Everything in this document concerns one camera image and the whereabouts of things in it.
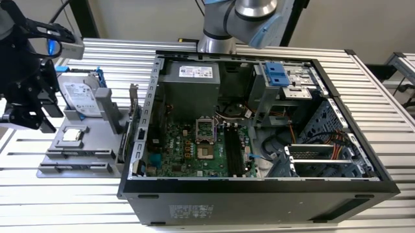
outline white label sticker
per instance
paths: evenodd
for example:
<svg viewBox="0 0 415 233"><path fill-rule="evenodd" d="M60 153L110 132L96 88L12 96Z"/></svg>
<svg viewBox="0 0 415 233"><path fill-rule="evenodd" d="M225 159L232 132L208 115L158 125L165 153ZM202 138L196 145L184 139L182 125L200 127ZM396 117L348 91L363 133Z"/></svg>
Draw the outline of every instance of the white label sticker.
<svg viewBox="0 0 415 233"><path fill-rule="evenodd" d="M178 77L212 79L213 78L212 67L181 66L178 71Z"/></svg>
<svg viewBox="0 0 415 233"><path fill-rule="evenodd" d="M246 109L246 112L245 112L245 118L250 118L250 115L252 115L252 111L249 109Z"/></svg>
<svg viewBox="0 0 415 233"><path fill-rule="evenodd" d="M272 154L269 155L269 157L270 157L272 159L274 159L274 158L276 158L276 154L272 153Z"/></svg>
<svg viewBox="0 0 415 233"><path fill-rule="evenodd" d="M210 218L213 205L169 205L172 218Z"/></svg>
<svg viewBox="0 0 415 233"><path fill-rule="evenodd" d="M64 83L64 87L76 111L85 116L100 115L93 93L88 85L82 83Z"/></svg>

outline black cable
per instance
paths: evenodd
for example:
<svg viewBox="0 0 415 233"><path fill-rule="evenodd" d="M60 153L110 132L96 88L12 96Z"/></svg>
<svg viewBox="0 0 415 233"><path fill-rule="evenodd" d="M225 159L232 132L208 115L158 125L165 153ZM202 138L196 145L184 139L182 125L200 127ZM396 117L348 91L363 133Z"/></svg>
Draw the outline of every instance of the black cable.
<svg viewBox="0 0 415 233"><path fill-rule="evenodd" d="M401 105L401 107L403 107L404 109L407 109L408 107L412 107L412 106L415 106L415 102L407 102L407 103L404 103L404 104Z"/></svg>
<svg viewBox="0 0 415 233"><path fill-rule="evenodd" d="M337 132L321 132L321 133L317 133L317 134L312 135L311 137L308 137L305 139L305 141L302 141L302 144L305 144L309 141L311 138L313 138L316 136L321 136L321 135L339 135L339 136L341 136L343 134L337 133Z"/></svg>
<svg viewBox="0 0 415 233"><path fill-rule="evenodd" d="M285 145L289 144L289 143L286 143L285 141L282 141L282 140L280 139L280 137L278 137L278 135L280 135L286 129L288 129L286 126L282 126L282 127L276 128L274 133L261 141L261 143L260 143L260 148L261 148L261 151L266 154L266 156L270 155L272 152L266 151L265 144L266 144L268 142L270 142L272 139L276 139L277 142L278 142L282 146L285 146Z"/></svg>
<svg viewBox="0 0 415 233"><path fill-rule="evenodd" d="M404 80L404 77L403 77L403 79L400 80L400 83L399 83L399 85L397 85L397 87L396 87L396 89L395 89L395 91L393 91L393 94L392 94L392 96L395 96L395 94L396 94L396 91L397 91L397 89L399 89L399 87L400 87L400 85L401 85L401 83L403 83L403 80Z"/></svg>
<svg viewBox="0 0 415 233"><path fill-rule="evenodd" d="M68 20L68 24L69 24L69 27L70 27L70 29L72 29L72 32L74 33L74 29L73 29L72 23L70 23L70 21L69 21L69 17L68 17L68 14L66 14L66 10L65 10L65 9L64 9L64 14L65 14L65 18L66 18L66 20Z"/></svg>
<svg viewBox="0 0 415 233"><path fill-rule="evenodd" d="M201 10L201 7L200 7L200 5L198 5L197 0L194 0L194 2L196 2L196 4L197 4L197 7L198 7L198 10L200 10L200 13L201 13L201 15L202 15L202 17L204 17L204 16L205 16L205 14L202 13L202 10Z"/></svg>
<svg viewBox="0 0 415 233"><path fill-rule="evenodd" d="M57 9L57 11L56 11L56 13L54 13L52 19L49 20L49 23L54 23L54 21L56 21L56 19L57 19L57 16L58 16L60 13L62 12L65 6L69 4L70 1L72 1L72 0L66 0L66 1L62 3L62 5L58 7L58 9Z"/></svg>

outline wires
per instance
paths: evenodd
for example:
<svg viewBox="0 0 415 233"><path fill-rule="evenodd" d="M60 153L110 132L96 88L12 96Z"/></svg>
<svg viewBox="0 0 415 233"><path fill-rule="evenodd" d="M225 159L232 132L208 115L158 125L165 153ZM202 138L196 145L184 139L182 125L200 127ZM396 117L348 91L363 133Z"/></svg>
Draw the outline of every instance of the wires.
<svg viewBox="0 0 415 233"><path fill-rule="evenodd" d="M321 133L316 133L315 135L312 135L311 137L306 138L305 141L302 141L302 144L305 144L313 137L316 136L321 136L321 135L343 135L341 133L333 131L333 132L321 132Z"/></svg>
<svg viewBox="0 0 415 233"><path fill-rule="evenodd" d="M285 142L285 141L278 137L278 135L280 135L285 130L286 130L286 126L282 126L282 127L276 128L274 133L273 133L269 137L266 137L266 138L262 140L262 142L260 143L261 151L262 151L266 155L272 154L272 152L266 151L265 145L266 145L266 143L270 142L273 139L276 139L276 141L277 141L282 146L285 146L285 145L289 144L288 142Z"/></svg>
<svg viewBox="0 0 415 233"><path fill-rule="evenodd" d="M65 10L65 9L64 9L64 13L65 13L65 18L66 18L66 20L68 20L68 24L69 24L69 27L70 27L70 29L72 29L72 32L74 33L74 29L73 29L72 23L70 23L70 21L69 21L69 17L68 17L68 14L66 14L66 10Z"/></svg>
<svg viewBox="0 0 415 233"><path fill-rule="evenodd" d="M197 4L197 7L198 7L198 10L200 10L200 13L201 13L201 15L202 15L202 17L204 17L204 16L205 16L205 14L202 13L202 10L201 10L201 8L200 8L200 5L198 5L197 0L194 0L194 3Z"/></svg>
<svg viewBox="0 0 415 233"><path fill-rule="evenodd" d="M392 96L395 96L396 91L397 91L397 89L399 89L399 87L400 87L400 85L401 85L401 83L403 83L404 79L405 79L405 77L403 77L403 79L400 80L400 83L399 83L399 85L397 85L397 87L396 87L396 89L395 89L395 91L393 91Z"/></svg>
<svg viewBox="0 0 415 233"><path fill-rule="evenodd" d="M56 13L54 13L52 19L49 20L49 23L54 23L54 21L56 21L56 19L57 19L57 16L58 16L60 13L62 12L65 6L69 4L70 1L72 1L72 0L66 0L66 1L62 3L62 5L58 7L58 9L57 9L57 11L56 11Z"/></svg>
<svg viewBox="0 0 415 233"><path fill-rule="evenodd" d="M232 117L232 116L224 116L222 113L218 113L217 111L214 112L217 116L220 116L221 119L224 120L238 120L238 119L244 119L244 117L240 117L240 115L237 115L237 117Z"/></svg>
<svg viewBox="0 0 415 233"><path fill-rule="evenodd" d="M341 135L336 135L336 141L343 141L344 142L344 138ZM333 147L332 147L332 154L331 154L331 160L336 160L339 159L339 155L340 155L340 151L343 149L343 146L340 146L337 143L333 143Z"/></svg>
<svg viewBox="0 0 415 233"><path fill-rule="evenodd" d="M292 125L290 125L290 123L288 124L288 127L289 127L289 132L290 132L292 144L294 144L294 143L296 143L296 137L293 136L293 131L292 131Z"/></svg>

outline blue tab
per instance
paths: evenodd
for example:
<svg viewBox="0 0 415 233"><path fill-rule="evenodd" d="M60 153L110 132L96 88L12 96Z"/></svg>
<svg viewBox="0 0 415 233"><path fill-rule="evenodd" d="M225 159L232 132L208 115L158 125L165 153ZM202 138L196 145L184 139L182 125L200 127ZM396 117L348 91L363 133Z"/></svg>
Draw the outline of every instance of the blue tab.
<svg viewBox="0 0 415 233"><path fill-rule="evenodd" d="M265 62L265 74L269 78L270 86L288 86L289 79L284 66L280 63Z"/></svg>
<svg viewBox="0 0 415 233"><path fill-rule="evenodd" d="M60 73L65 73L69 71L69 67L61 67L61 66L57 66L54 68L56 72L60 72Z"/></svg>
<svg viewBox="0 0 415 233"><path fill-rule="evenodd" d="M100 67L97 67L94 71L97 73L100 87L106 87L105 78L104 78L104 71L100 69Z"/></svg>

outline aluminum extrusion table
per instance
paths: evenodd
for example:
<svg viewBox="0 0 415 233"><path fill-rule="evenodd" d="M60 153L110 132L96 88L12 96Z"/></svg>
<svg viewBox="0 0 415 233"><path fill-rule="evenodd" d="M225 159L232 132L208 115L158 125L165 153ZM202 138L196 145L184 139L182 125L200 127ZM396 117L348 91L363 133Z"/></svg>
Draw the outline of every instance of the aluminum extrusion table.
<svg viewBox="0 0 415 233"><path fill-rule="evenodd" d="M57 64L78 69L100 66L118 106L129 104L129 83L138 84L140 103L144 101L154 50L194 51L192 43L105 39L84 42L84 59L61 59ZM8 130L0 141L0 226L16 227L2 228L1 232L415 232L415 121L360 59L344 50L254 50L242 45L237 53L319 60L401 193L337 225L289 229L282 228L286 225L145 227L128 202L114 196L118 179L37 179L37 165L54 135ZM62 118L52 118L50 122L58 127Z"/></svg>

